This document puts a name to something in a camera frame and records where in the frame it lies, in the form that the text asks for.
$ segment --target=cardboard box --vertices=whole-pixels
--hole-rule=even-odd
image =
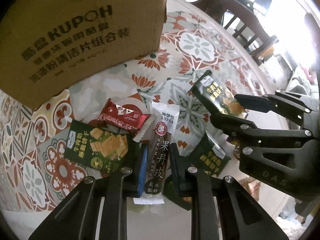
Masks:
[[[158,50],[166,0],[17,0],[0,22],[0,88],[30,108]]]

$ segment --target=snack package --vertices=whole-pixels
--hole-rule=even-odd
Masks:
[[[192,165],[210,176],[218,177],[231,157],[206,131],[199,144],[189,155]]]
[[[248,113],[233,97],[227,87],[207,70],[194,83],[191,92],[210,113],[220,112],[246,118]]]
[[[164,203],[162,191],[169,159],[169,144],[176,130],[180,113],[179,106],[152,102],[156,121],[149,143],[149,156],[145,191],[135,198],[136,204]]]
[[[255,201],[259,201],[261,181],[258,181],[253,177],[244,177],[238,180],[238,182],[255,199]]]
[[[116,134],[72,120],[64,157],[110,174],[125,165],[127,154],[137,155],[139,144],[130,134]]]
[[[102,124],[110,123],[135,136],[150,116],[151,114],[143,114],[135,105],[117,105],[109,98],[98,117],[98,121]]]

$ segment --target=chair back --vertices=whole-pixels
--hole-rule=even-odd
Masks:
[[[236,0],[222,0],[225,9],[230,11],[234,16],[224,27],[228,29],[230,25],[239,18],[243,23],[243,27],[240,30],[236,30],[233,37],[237,38],[247,27],[254,33],[254,36],[247,41],[244,48],[248,48],[257,38],[263,43],[259,48],[252,51],[250,55],[253,58],[258,58],[261,54],[267,51],[274,42],[278,40],[277,36],[273,35],[270,37],[265,30],[262,28],[258,18],[250,11],[247,7],[242,5]]]

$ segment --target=patterned tablecloth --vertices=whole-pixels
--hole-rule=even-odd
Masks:
[[[63,158],[72,119],[96,119],[109,97],[177,104],[174,139],[188,155],[206,129],[210,114],[188,92],[210,69],[233,93],[265,94],[244,57],[212,23],[197,15],[172,12],[164,24],[158,52],[97,73],[29,109],[0,92],[0,207],[3,212],[53,210],[87,175],[98,171]]]

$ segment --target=table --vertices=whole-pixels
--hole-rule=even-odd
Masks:
[[[174,140],[180,154],[188,155],[206,129],[217,132],[208,111],[188,92],[205,70],[233,94],[272,92],[253,59],[222,26],[191,4],[168,4],[158,52],[95,74],[37,109],[0,92],[0,208],[18,238],[28,239],[85,176],[101,178],[98,171],[63,159],[63,153],[72,119],[96,119],[108,97],[137,98],[147,107],[152,101],[180,105]],[[187,12],[170,12],[172,7]],[[128,239],[190,238],[191,213],[168,200],[156,206],[128,200],[127,216]]]

